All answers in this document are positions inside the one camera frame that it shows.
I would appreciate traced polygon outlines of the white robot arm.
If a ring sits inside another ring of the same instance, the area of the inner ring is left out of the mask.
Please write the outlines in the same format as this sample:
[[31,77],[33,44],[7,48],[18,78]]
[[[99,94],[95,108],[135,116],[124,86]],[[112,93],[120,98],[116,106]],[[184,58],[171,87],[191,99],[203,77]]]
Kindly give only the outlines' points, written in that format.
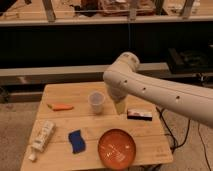
[[103,73],[114,103],[128,94],[213,128],[213,89],[138,74],[138,57],[122,53]]

